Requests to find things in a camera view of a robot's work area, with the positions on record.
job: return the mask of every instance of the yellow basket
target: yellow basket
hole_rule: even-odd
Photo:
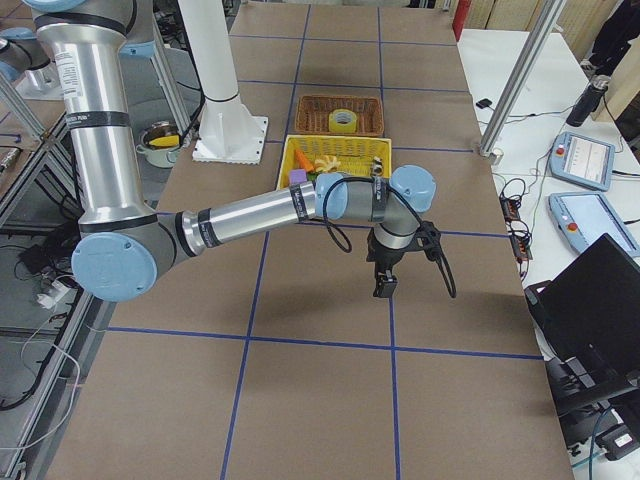
[[[379,157],[382,160],[382,176],[391,176],[391,140],[388,138],[288,135],[278,188],[288,187],[289,172],[299,168],[294,157],[295,150],[302,150],[312,163],[320,155],[335,155],[341,163],[340,172],[359,177],[371,176],[373,157]]]

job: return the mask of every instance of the orange toy carrot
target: orange toy carrot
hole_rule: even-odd
[[[304,169],[305,172],[310,173],[315,170],[315,167],[309,161],[309,159],[307,158],[307,156],[304,154],[302,150],[298,150],[298,149],[294,150],[293,155],[296,159],[296,162],[298,162],[298,165],[300,165],[300,168]]]

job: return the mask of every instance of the white desk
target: white desk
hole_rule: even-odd
[[[459,43],[460,55],[464,65],[469,90],[474,101],[489,98],[493,106],[498,102],[504,85],[511,73],[516,59],[526,40],[526,32],[505,32],[490,30],[465,30]],[[513,115],[530,113],[560,112],[572,106],[587,85],[573,54],[562,36],[554,33],[550,36],[542,51],[525,88],[512,111]],[[499,165],[493,172],[507,181],[520,177],[530,185],[534,179],[536,160],[545,154],[553,139],[562,131],[580,133],[616,145],[620,150],[620,133],[613,122],[593,122],[587,118],[580,128],[564,124],[569,110],[558,115],[544,115],[508,124],[496,143],[504,152]],[[477,109],[478,121],[488,122],[491,110]],[[640,165],[626,143],[623,151],[616,154],[614,168],[625,172],[640,173]],[[540,161],[540,171],[544,171],[546,159]],[[504,185],[502,178],[496,176],[496,189]],[[519,193],[520,185],[513,185],[506,193]],[[558,232],[547,206],[547,197],[553,192],[581,191],[578,186],[547,176],[542,177],[523,198],[520,215],[529,226],[533,225],[533,215],[540,189],[542,197],[535,216],[532,255],[529,271],[524,285],[543,280],[551,280],[564,270],[577,254]],[[623,220],[640,218],[640,181],[614,177],[607,198]],[[629,229],[636,240],[640,239],[640,224],[630,225]],[[577,480],[588,478],[586,465],[574,470]],[[594,478],[599,480],[631,480],[640,478],[640,451],[618,462],[596,459]]]

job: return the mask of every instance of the yellow tape roll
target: yellow tape roll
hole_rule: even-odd
[[[346,108],[338,108],[329,114],[331,133],[356,133],[358,116]]]

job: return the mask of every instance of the black monitor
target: black monitor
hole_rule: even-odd
[[[549,344],[596,385],[640,370],[640,266],[608,234],[536,296],[532,312]],[[640,390],[609,401],[640,438]]]

